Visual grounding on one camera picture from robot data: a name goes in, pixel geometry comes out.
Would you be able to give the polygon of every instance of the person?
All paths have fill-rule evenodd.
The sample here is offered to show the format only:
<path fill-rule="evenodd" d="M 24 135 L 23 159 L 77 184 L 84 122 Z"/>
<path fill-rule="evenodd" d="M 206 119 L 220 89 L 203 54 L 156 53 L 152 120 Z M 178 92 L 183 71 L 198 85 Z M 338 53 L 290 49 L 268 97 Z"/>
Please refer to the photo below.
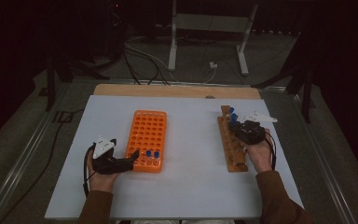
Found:
<path fill-rule="evenodd" d="M 266 139 L 270 141 L 269 130 Z M 271 151 L 269 144 L 263 141 L 257 145 L 246 145 L 247 153 L 257 171 L 256 181 L 261 193 L 261 223 L 313 223 L 310 215 L 293 202 L 284 189 L 281 176 L 271 168 Z M 89 174 L 93 174 L 92 153 L 88 157 Z M 89 197 L 80 214 L 79 224 L 109 223 L 110 209 L 113 200 L 113 186 L 119 174 L 100 175 L 96 173 L 89 179 Z"/>

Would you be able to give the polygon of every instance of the hand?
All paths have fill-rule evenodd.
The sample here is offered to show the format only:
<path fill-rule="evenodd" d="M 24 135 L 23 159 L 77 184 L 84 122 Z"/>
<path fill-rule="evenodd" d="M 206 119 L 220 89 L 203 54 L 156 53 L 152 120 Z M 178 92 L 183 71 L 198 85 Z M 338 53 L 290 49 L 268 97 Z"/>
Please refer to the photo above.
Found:
<path fill-rule="evenodd" d="M 89 152 L 87 157 L 87 168 L 89 169 L 89 176 L 94 174 L 95 171 L 92 169 L 92 154 L 93 150 Z M 112 174 L 112 175 L 100 175 L 95 173 L 89 179 L 89 190 L 100 190 L 112 193 L 113 186 L 115 185 L 115 181 L 120 173 Z"/>
<path fill-rule="evenodd" d="M 269 136 L 269 129 L 266 129 L 266 140 L 271 143 L 271 138 Z M 271 149 L 269 144 L 265 141 L 262 141 L 256 145 L 247 145 L 242 142 L 248 152 L 251 162 L 255 166 L 257 173 L 262 173 L 265 171 L 271 171 Z"/>

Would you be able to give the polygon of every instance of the brown sleeve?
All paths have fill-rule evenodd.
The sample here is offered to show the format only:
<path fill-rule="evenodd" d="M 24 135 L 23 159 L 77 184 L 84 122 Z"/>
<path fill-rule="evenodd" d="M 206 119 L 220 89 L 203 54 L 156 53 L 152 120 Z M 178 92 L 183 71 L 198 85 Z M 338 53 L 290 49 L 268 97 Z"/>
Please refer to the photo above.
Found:
<path fill-rule="evenodd" d="M 310 215 L 289 198 L 278 172 L 260 173 L 256 180 L 263 204 L 261 223 L 313 223 Z"/>
<path fill-rule="evenodd" d="M 90 191 L 77 223 L 108 224 L 112 200 L 112 193 L 98 190 Z"/>

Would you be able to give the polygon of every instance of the white board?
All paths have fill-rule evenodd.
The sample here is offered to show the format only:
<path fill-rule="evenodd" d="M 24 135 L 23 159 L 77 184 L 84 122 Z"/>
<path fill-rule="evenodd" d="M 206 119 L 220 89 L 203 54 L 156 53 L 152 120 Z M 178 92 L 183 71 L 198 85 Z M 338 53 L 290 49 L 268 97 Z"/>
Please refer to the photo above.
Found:
<path fill-rule="evenodd" d="M 76 219 L 80 215 L 83 192 L 83 160 L 101 135 L 117 139 L 116 158 L 124 157 L 135 110 L 165 111 L 167 130 L 164 161 L 159 174 L 127 172 L 114 188 L 111 217 L 117 219 L 247 218 L 261 215 L 261 198 L 255 169 L 229 173 L 217 117 L 221 105 L 231 105 L 240 121 L 259 112 L 269 115 L 263 100 L 196 99 L 171 97 L 91 96 L 69 150 L 45 218 Z M 290 198 L 302 206 L 296 184 L 283 155 L 271 122 L 261 125 L 271 130 L 277 144 L 276 170 Z"/>

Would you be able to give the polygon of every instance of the test tube rack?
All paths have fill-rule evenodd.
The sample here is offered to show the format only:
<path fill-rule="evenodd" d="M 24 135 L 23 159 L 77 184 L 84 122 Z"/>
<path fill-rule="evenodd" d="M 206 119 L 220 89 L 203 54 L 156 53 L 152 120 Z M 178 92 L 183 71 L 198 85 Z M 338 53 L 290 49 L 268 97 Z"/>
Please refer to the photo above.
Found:
<path fill-rule="evenodd" d="M 242 150 L 243 145 L 241 144 L 241 141 L 238 140 L 235 133 L 228 128 L 231 119 L 229 109 L 229 105 L 222 105 L 222 116 L 217 117 L 223 149 L 226 156 L 227 169 L 231 173 L 246 172 L 248 171 L 248 166 L 246 165 L 245 160 L 246 152 Z"/>
<path fill-rule="evenodd" d="M 133 115 L 126 157 L 139 150 L 134 172 L 159 173 L 164 156 L 167 114 L 162 111 L 137 110 Z"/>

